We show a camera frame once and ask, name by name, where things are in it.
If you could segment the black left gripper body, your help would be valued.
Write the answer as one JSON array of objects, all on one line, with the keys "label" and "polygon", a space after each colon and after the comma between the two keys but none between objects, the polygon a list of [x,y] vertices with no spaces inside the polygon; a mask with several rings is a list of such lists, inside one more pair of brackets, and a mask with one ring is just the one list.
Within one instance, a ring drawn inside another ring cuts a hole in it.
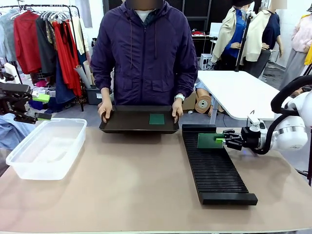
[{"label": "black left gripper body", "polygon": [[25,114],[28,112],[26,103],[32,100],[29,85],[0,83],[0,114]]}]

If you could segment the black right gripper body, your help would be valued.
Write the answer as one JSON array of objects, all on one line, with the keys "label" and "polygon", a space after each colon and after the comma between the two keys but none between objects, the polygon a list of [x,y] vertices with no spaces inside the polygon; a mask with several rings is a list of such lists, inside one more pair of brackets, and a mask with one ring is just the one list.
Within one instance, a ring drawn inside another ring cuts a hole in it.
[{"label": "black right gripper body", "polygon": [[242,146],[244,148],[258,148],[260,141],[260,131],[254,132],[250,127],[243,127],[241,129],[241,137],[243,140]]}]

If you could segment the person's left hand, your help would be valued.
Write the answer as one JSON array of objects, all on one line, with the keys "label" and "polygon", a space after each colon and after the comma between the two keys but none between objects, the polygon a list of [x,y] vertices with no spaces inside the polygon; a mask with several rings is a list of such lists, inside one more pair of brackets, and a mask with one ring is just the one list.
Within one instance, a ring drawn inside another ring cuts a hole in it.
[{"label": "person's left hand", "polygon": [[175,99],[175,101],[173,102],[172,105],[172,117],[174,118],[174,123],[178,123],[179,118],[181,116],[183,116],[183,108],[182,108],[182,99],[181,98],[177,98]]}]

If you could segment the person's right hand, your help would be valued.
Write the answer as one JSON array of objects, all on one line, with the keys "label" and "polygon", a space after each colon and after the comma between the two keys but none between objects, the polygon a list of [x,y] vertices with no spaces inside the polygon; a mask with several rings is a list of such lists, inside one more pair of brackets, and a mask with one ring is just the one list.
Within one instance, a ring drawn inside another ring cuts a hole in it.
[{"label": "person's right hand", "polygon": [[104,123],[106,123],[107,120],[110,118],[110,114],[112,110],[113,110],[113,105],[110,100],[102,101],[98,105],[98,114]]}]

